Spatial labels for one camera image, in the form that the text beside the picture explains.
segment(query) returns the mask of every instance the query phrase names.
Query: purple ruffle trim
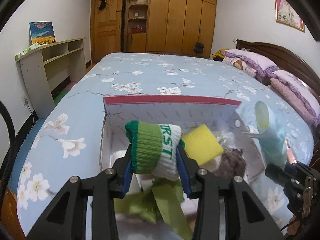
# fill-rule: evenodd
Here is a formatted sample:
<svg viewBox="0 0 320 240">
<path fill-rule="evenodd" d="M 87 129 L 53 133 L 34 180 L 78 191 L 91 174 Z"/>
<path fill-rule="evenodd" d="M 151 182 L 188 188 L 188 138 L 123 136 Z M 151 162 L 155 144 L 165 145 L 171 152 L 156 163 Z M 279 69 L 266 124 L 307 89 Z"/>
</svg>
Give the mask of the purple ruffle trim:
<svg viewBox="0 0 320 240">
<path fill-rule="evenodd" d="M 266 77 L 266 76 L 269 76 L 269 77 L 273 77 L 273 71 L 277 71 L 277 70 L 280 70 L 280 68 L 276 65 L 272 66 L 272 67 L 269 67 L 267 68 L 266 70 L 263 70 L 259 64 L 255 63 L 252 59 L 246 57 L 246 56 L 240 56 L 240 55 L 237 55 L 237 54 L 234 54 L 234 53 L 230 53 L 228 51 L 223 51 L 221 52 L 221 54 L 225 55 L 226 57 L 230 57 L 230 58 L 239 58 L 241 59 L 242 61 L 246 62 L 247 64 L 250 64 L 250 66 L 255 69 L 257 71 L 257 73 L 262 76 L 262 77 Z"/>
<path fill-rule="evenodd" d="M 292 84 L 290 84 L 287 80 L 278 77 L 276 74 L 272 74 L 272 78 L 276 78 L 277 80 L 279 80 L 282 84 L 286 85 L 304 104 L 304 106 L 306 107 L 306 109 L 308 110 L 308 112 L 315 117 L 314 120 L 314 124 L 315 126 L 318 126 L 318 124 L 320 124 L 320 115 L 317 117 L 316 113 L 314 111 L 314 109 L 311 107 L 311 105 L 309 104 L 308 100 L 306 100 L 301 94 L 300 92 L 295 88 L 295 86 L 293 86 Z"/>
</svg>

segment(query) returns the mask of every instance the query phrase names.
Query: wooden headboard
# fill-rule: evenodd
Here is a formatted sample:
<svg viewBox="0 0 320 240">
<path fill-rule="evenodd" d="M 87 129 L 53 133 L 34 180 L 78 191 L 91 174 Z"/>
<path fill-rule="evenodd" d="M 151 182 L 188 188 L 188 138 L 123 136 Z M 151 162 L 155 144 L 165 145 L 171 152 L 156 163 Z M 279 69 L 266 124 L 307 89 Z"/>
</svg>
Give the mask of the wooden headboard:
<svg viewBox="0 0 320 240">
<path fill-rule="evenodd" d="M 320 103 L 320 78 L 313 69 L 299 56 L 290 50 L 263 42 L 237 41 L 237 49 L 249 49 L 271 59 L 280 69 L 286 70 L 300 78 L 306 88 L 316 97 Z"/>
</svg>

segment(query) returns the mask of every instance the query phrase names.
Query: brown fuzzy cloth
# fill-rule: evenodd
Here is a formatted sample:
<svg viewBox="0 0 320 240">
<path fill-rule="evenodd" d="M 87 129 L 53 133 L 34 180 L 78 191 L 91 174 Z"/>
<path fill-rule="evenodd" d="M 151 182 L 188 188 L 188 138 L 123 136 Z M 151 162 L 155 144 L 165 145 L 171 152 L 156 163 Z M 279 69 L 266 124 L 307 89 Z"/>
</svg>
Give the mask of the brown fuzzy cloth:
<svg viewBox="0 0 320 240">
<path fill-rule="evenodd" d="M 241 154 L 242 152 L 237 149 L 225 149 L 219 168 L 212 173 L 222 179 L 231 179 L 234 176 L 243 177 L 247 163 Z"/>
</svg>

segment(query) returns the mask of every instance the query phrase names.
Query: framed picture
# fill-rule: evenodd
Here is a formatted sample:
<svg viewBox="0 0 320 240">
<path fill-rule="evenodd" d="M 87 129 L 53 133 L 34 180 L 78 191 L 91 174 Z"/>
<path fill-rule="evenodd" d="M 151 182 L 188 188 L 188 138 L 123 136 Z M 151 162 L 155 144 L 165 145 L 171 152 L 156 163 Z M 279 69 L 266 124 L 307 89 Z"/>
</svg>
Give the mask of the framed picture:
<svg viewBox="0 0 320 240">
<path fill-rule="evenodd" d="M 286 0 L 275 0 L 276 22 L 289 25 L 305 32 L 305 25 L 300 16 Z"/>
<path fill-rule="evenodd" d="M 38 42 L 39 45 L 43 45 L 56 42 L 52 22 L 31 22 L 29 30 L 32 44 Z"/>
</svg>

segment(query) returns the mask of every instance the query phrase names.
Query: yellow sponge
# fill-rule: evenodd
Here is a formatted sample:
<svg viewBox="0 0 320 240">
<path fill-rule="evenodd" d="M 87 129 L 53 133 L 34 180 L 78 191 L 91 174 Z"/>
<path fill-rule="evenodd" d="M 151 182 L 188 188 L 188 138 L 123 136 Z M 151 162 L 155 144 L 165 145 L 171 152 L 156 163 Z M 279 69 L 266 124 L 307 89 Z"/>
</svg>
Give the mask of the yellow sponge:
<svg viewBox="0 0 320 240">
<path fill-rule="evenodd" d="M 203 165 L 223 153 L 223 148 L 205 124 L 183 136 L 182 139 L 186 144 L 188 157 L 196 160 L 198 165 Z"/>
</svg>

